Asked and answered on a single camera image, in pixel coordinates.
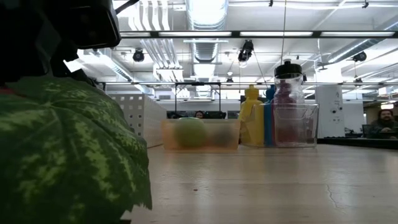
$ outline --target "green ball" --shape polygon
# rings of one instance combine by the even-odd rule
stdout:
[[[174,135],[181,147],[201,147],[206,142],[206,126],[198,118],[180,118]]]

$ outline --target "office desk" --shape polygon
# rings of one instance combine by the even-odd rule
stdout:
[[[132,223],[397,223],[398,151],[149,149],[153,211]]]

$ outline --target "plastic storage bin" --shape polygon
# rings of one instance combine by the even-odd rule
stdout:
[[[315,147],[318,135],[318,105],[274,104],[275,145]]]
[[[147,147],[163,144],[160,127],[161,121],[167,119],[165,108],[145,94],[111,94],[109,96],[118,102],[127,123],[138,136],[146,140]]]
[[[199,130],[201,133],[197,135],[198,130],[191,128],[179,129],[179,125],[185,122],[184,119],[163,120],[162,138],[164,148],[167,150],[236,150],[238,148],[240,122],[237,119],[200,119],[199,121],[203,123],[204,130]],[[184,146],[181,136],[193,137],[196,143],[192,146]]]

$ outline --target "white pegboard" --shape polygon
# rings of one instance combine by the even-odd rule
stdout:
[[[161,122],[167,119],[165,108],[145,94],[112,94],[110,97],[118,102],[135,133],[147,141],[147,147],[163,144]]]

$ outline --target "security camera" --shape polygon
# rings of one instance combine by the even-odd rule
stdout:
[[[352,60],[353,60],[354,62],[363,62],[363,61],[366,60],[367,57],[368,57],[368,56],[366,55],[365,52],[361,52],[361,53],[355,55],[355,56],[352,58]]]
[[[134,55],[132,56],[132,59],[135,62],[142,62],[144,61],[145,57],[144,57],[144,53],[142,51],[142,49],[136,49],[136,52],[134,53]]]

